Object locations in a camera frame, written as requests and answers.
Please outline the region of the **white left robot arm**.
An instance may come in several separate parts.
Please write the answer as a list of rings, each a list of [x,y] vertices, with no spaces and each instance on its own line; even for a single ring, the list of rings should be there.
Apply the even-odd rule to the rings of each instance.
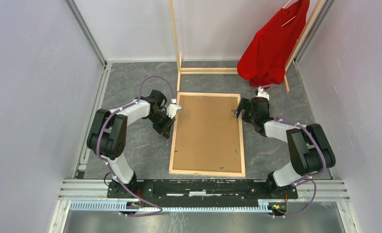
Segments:
[[[141,96],[122,107],[96,111],[87,136],[87,148],[109,168],[112,179],[120,183],[119,191],[126,198],[138,191],[138,185],[133,182],[135,172],[124,155],[128,126],[148,119],[158,134],[169,138],[175,116],[182,109],[176,99],[168,100],[162,92],[152,90],[149,96]]]

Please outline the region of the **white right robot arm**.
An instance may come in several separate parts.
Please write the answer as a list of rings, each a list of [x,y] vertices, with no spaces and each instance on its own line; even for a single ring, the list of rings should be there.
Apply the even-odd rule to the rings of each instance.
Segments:
[[[251,124],[261,136],[287,143],[289,163],[271,172],[265,186],[268,196],[278,198],[285,192],[286,186],[304,183],[335,166],[336,158],[321,125],[293,124],[275,119],[271,117],[269,108],[266,98],[243,98],[234,117]]]

